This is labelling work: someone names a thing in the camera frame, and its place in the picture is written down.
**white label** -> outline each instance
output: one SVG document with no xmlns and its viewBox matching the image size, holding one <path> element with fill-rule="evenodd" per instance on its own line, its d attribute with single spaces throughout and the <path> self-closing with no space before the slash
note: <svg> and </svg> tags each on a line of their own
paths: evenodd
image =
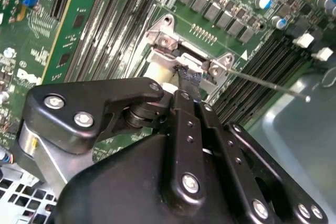
<svg viewBox="0 0 336 224">
<path fill-rule="evenodd" d="M 41 77 L 36 77 L 33 74 L 28 74 L 25 70 L 19 68 L 17 70 L 17 75 L 18 78 L 22 80 L 27 80 L 29 83 L 40 85 L 41 84 Z"/>
</svg>

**electrolytic capacitor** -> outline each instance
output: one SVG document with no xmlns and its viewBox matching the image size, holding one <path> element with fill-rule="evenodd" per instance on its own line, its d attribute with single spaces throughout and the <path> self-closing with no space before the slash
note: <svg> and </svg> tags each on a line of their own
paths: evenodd
<svg viewBox="0 0 336 224">
<path fill-rule="evenodd" d="M 284 30 L 287 26 L 287 21 L 279 16 L 273 17 L 271 23 L 275 28 L 279 30 Z"/>
<path fill-rule="evenodd" d="M 272 4 L 272 0 L 255 0 L 258 9 L 268 9 Z"/>
<path fill-rule="evenodd" d="M 336 6 L 336 0 L 316 0 L 316 5 L 321 9 L 333 9 Z"/>
</svg>

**green circuit board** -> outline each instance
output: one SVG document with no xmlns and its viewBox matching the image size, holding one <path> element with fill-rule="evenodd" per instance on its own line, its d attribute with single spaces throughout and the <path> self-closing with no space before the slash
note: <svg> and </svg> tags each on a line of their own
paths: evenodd
<svg viewBox="0 0 336 224">
<path fill-rule="evenodd" d="M 0 144 L 12 145 L 25 95 L 34 85 L 119 78 L 129 65 L 134 69 L 128 76 L 141 76 L 148 47 L 133 58 L 131 52 L 142 35 L 143 23 L 147 22 L 148 29 L 166 14 L 174 16 L 174 32 L 210 58 L 231 52 L 235 56 L 233 68 L 239 71 L 275 30 L 271 24 L 274 16 L 285 18 L 289 25 L 304 17 L 309 28 L 320 31 L 326 41 L 336 32 L 333 19 L 316 6 L 316 0 L 273 0 L 267 10 L 256 9 L 255 0 L 207 0 L 203 7 L 198 2 L 67 0 L 63 15 L 57 18 L 52 14 L 55 0 L 39 0 L 34 7 L 23 6 L 22 0 L 9 0 L 8 8 L 0 12 L 4 14 L 0 25 L 1 83 L 9 94 L 0 108 Z M 207 12 L 214 3 L 219 12 L 209 18 Z M 231 15 L 225 28 L 218 25 L 224 12 Z M 239 31 L 232 28 L 236 21 L 242 25 Z M 247 29 L 253 35 L 246 41 L 242 35 Z M 233 78 L 229 77 L 221 92 Z M 148 134 L 144 129 L 134 136 L 99 143 L 95 156 L 104 158 Z"/>
</svg>

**screw hole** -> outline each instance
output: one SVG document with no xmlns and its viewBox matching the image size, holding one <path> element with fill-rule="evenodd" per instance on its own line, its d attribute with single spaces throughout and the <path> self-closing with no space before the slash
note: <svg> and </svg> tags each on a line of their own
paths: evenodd
<svg viewBox="0 0 336 224">
<path fill-rule="evenodd" d="M 189 143 L 193 143 L 193 142 L 194 142 L 194 138 L 193 138 L 192 136 L 188 136 L 188 137 L 187 137 L 187 141 L 188 141 Z"/>
<path fill-rule="evenodd" d="M 242 160 L 238 157 L 238 158 L 236 158 L 236 163 L 237 163 L 238 165 L 241 165 L 241 164 L 242 164 Z"/>
</svg>

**capacitor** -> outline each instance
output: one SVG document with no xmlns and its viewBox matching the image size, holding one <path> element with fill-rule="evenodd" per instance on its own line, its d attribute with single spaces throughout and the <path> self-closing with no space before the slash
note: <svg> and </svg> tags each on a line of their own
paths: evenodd
<svg viewBox="0 0 336 224">
<path fill-rule="evenodd" d="M 272 0 L 255 0 L 258 9 L 268 9 L 272 4 Z"/>
<path fill-rule="evenodd" d="M 273 17 L 271 23 L 275 28 L 279 30 L 284 30 L 287 26 L 287 21 L 279 16 Z"/>
<path fill-rule="evenodd" d="M 334 8 L 325 9 L 325 11 L 331 17 L 336 18 L 336 6 Z"/>
<path fill-rule="evenodd" d="M 3 104 L 4 102 L 7 102 L 9 99 L 9 94 L 5 91 L 0 93 L 0 104 Z"/>
<path fill-rule="evenodd" d="M 333 9 L 336 6 L 336 0 L 316 0 L 316 5 L 321 9 Z"/>
</svg>

